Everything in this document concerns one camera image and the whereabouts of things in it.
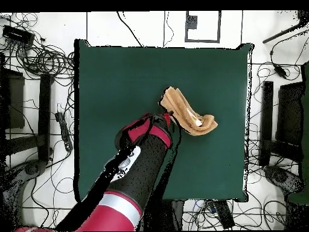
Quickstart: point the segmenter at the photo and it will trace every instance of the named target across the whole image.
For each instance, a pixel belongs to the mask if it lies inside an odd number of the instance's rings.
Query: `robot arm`
[[[87,197],[65,218],[88,216],[82,221],[77,221],[83,223],[78,225],[80,227],[76,232],[135,230],[142,218],[167,150],[172,145],[169,125],[169,114],[147,114],[120,130],[115,140],[118,154],[105,165],[105,170]],[[26,230],[53,231],[32,227],[16,231]]]

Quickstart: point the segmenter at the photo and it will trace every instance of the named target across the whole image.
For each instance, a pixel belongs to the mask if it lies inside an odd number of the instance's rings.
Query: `electronic device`
[[[25,30],[20,30],[18,28],[13,28],[8,25],[4,25],[2,36],[13,43],[21,44],[22,46],[31,47],[35,35],[33,33],[27,32]]]
[[[57,112],[55,113],[55,118],[56,118],[56,121],[60,125],[61,137],[65,144],[65,150],[67,152],[71,152],[73,150],[73,145],[72,145],[72,141],[69,135],[68,126],[65,121],[65,116],[61,112]]]
[[[226,200],[214,201],[214,206],[217,209],[219,221],[222,227],[226,230],[235,226],[235,222],[232,213],[229,209],[228,202]]]
[[[10,17],[13,13],[0,13],[0,17]]]

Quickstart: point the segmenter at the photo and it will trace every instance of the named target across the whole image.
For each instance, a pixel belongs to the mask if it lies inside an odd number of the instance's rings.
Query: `green table surface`
[[[251,49],[251,44],[238,50],[89,47],[81,40],[80,197],[117,153],[116,133],[147,112],[162,112],[158,101],[164,89],[173,86],[196,112],[214,115],[218,127],[198,137],[183,132],[164,199],[243,198]],[[176,128],[174,144],[178,136]]]

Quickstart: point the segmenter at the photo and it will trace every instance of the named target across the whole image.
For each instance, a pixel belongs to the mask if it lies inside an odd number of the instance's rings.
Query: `white label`
[[[195,115],[193,115],[193,113],[192,113],[189,109],[187,109],[187,111],[188,111],[190,117],[191,117],[191,118],[193,119],[193,121],[195,122],[195,124],[196,124],[197,126],[201,126],[201,125],[202,125],[202,122],[201,122],[200,120],[198,120],[197,117],[196,117]]]

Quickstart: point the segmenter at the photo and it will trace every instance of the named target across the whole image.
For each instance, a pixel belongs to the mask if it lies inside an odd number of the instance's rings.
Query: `black bar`
[[[288,28],[287,30],[284,30],[284,31],[282,31],[282,32],[280,32],[280,33],[278,33],[278,34],[275,34],[274,36],[272,36],[272,37],[270,37],[270,38],[264,40],[263,43],[266,44],[266,43],[268,43],[268,42],[270,42],[270,41],[272,41],[272,40],[274,40],[274,39],[276,39],[276,38],[278,38],[278,37],[280,37],[280,36],[283,36],[284,34],[287,34],[287,33],[289,33],[289,32],[294,31],[294,30],[297,29],[297,28],[301,28],[301,26],[300,26],[299,24],[297,24],[297,25],[295,25],[295,26],[292,26],[291,28]]]
[[[5,128],[9,123],[9,95],[8,79],[4,72],[4,54],[0,53],[0,172],[5,170],[6,148]]]
[[[49,160],[49,145],[50,145],[50,119],[51,119],[51,85],[54,83],[54,78],[50,74],[41,74],[40,76],[40,103],[39,103],[39,124],[38,134],[46,135],[45,143],[39,146],[37,154],[39,160],[48,162]]]
[[[273,126],[273,82],[265,81],[262,86],[262,111],[260,125],[260,150],[258,152],[259,166],[268,166],[270,152],[265,150],[265,140],[272,140]]]
[[[295,146],[281,141],[264,140],[263,152],[274,153],[283,158],[288,158],[297,163],[301,163],[304,159],[301,146]]]
[[[224,229],[232,228],[235,226],[235,222],[232,213],[229,209],[228,202],[224,201],[214,201],[215,208],[217,209],[219,220]]]
[[[12,155],[37,146],[43,146],[45,144],[45,140],[45,135],[25,136],[7,140],[6,155]]]

